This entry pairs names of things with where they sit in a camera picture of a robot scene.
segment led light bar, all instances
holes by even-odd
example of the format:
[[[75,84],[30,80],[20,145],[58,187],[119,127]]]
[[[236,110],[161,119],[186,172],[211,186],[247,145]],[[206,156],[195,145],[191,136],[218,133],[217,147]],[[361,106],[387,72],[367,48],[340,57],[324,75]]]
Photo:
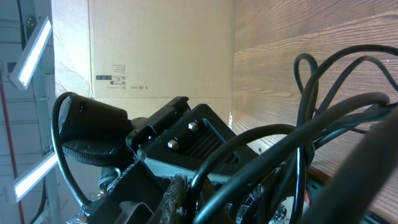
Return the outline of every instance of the led light bar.
[[[7,198],[17,203],[41,180],[58,162],[54,152],[47,154],[38,163],[25,171],[17,179],[7,185]]]
[[[32,35],[26,43],[25,49],[13,69],[10,79],[20,90],[26,90],[32,79],[33,73],[39,62],[45,45],[52,33],[52,25],[49,18],[39,19]]]

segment cardboard box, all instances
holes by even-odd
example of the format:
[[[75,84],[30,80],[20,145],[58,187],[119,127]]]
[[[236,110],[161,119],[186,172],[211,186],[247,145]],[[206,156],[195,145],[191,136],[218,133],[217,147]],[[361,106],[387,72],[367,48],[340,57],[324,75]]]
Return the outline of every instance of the cardboard box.
[[[89,85],[91,97],[129,118],[188,96],[192,108],[209,104],[228,123],[233,12],[230,0],[89,0],[91,76],[61,83]]]

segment metal bolt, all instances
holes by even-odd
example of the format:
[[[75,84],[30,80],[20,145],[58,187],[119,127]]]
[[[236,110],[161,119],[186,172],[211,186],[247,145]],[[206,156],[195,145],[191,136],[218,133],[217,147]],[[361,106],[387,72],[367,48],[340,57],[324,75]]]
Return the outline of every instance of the metal bolt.
[[[107,196],[108,196],[108,193],[106,192],[106,190],[99,190],[99,196],[102,198],[102,199],[105,199]]]
[[[167,143],[167,146],[169,147],[169,149],[171,150],[177,150],[178,149],[178,142],[176,140],[170,140]]]
[[[82,214],[77,218],[77,221],[80,223],[87,223],[88,217],[86,214]]]
[[[196,122],[191,122],[188,124],[188,129],[193,132],[198,131],[198,124],[196,124]]]

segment black plastic housing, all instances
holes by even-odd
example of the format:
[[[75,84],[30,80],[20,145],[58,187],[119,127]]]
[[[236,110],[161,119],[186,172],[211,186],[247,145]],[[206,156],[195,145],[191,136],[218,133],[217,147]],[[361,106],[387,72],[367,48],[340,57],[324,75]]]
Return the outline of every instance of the black plastic housing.
[[[187,97],[174,98],[126,137],[138,159],[157,176],[172,177],[182,172],[190,178],[212,152],[235,136],[208,105],[191,110],[187,101]],[[191,122],[197,124],[197,130],[188,128]],[[168,147],[171,140],[178,142],[177,150]],[[209,178],[225,182],[257,156],[248,146],[240,147],[225,157]]]
[[[131,130],[125,110],[77,94],[71,95],[60,122],[64,145],[101,154],[122,148]]]

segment wooden surface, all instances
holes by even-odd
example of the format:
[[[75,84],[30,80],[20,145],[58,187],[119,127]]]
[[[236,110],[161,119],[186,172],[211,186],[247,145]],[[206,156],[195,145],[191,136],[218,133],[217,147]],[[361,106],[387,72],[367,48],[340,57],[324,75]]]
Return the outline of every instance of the wooden surface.
[[[336,51],[356,44],[398,47],[398,1],[285,0],[236,1],[233,75],[233,130],[267,124],[295,125],[300,92],[293,75],[294,58],[310,53],[321,64]],[[335,63],[320,80],[317,106],[337,76],[360,55],[374,55],[398,81],[398,57],[353,54]],[[308,80],[302,62],[302,81]],[[381,91],[398,100],[386,78],[369,62],[345,81],[333,103],[360,93]],[[252,142],[266,150],[282,136]],[[322,179],[333,176],[362,135],[346,133],[317,151],[312,172]],[[371,205],[386,220],[398,222],[398,172]]]

